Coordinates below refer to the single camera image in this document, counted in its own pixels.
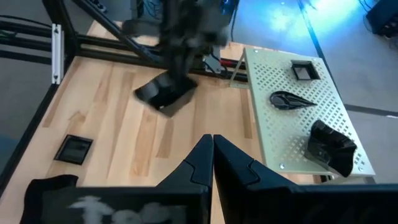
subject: black foam block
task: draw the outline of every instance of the black foam block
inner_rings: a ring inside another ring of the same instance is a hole
[[[75,175],[59,175],[48,179],[32,180],[26,189],[21,224],[41,223],[43,193],[66,187],[75,187],[77,180],[78,177]]]

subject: floor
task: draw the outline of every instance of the floor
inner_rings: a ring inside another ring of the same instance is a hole
[[[50,23],[40,1],[22,1],[1,1],[0,14]],[[70,1],[66,4],[75,29],[85,33],[92,19]],[[131,18],[130,0],[103,0],[103,4],[109,18]],[[367,30],[365,13],[358,0],[242,0],[233,36],[235,42],[296,54],[318,56],[321,51],[343,102],[366,112],[349,111],[349,115],[376,171],[376,182],[397,183],[398,139],[394,133],[398,119],[372,114],[369,108],[397,114],[398,50],[390,48],[390,40]],[[319,47],[315,47],[314,37]],[[9,47],[0,45],[0,49]],[[50,67],[3,58],[0,67],[0,135],[17,141],[47,91]]]

